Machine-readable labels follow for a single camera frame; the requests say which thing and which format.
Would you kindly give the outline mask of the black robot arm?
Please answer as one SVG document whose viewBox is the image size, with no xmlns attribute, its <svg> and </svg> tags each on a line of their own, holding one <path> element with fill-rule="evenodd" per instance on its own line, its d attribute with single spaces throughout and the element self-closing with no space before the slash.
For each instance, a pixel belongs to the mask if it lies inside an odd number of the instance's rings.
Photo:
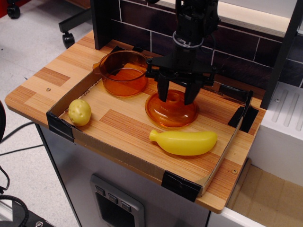
<svg viewBox="0 0 303 227">
<path fill-rule="evenodd" d="M 218 28 L 218 1 L 177 0 L 177 28 L 172 53 L 147 59 L 146 77 L 157 82 L 159 99 L 166 102 L 169 83 L 185 88 L 184 104 L 194 102 L 201 88 L 214 83 L 216 67 L 200 62 L 196 53 L 204 38 Z"/>
</svg>

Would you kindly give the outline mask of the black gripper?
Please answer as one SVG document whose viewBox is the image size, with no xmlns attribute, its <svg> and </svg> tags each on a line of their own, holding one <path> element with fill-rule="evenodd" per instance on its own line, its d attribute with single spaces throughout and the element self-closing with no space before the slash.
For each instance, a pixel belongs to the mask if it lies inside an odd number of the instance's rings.
<svg viewBox="0 0 303 227">
<path fill-rule="evenodd" d="M 154 79 L 157 84 L 159 99 L 166 102 L 169 83 L 185 86 L 184 105 L 192 104 L 203 86 L 212 86 L 216 68 L 199 61 L 197 49 L 175 46 L 165 56 L 150 57 L 146 60 L 146 77 Z"/>
</svg>

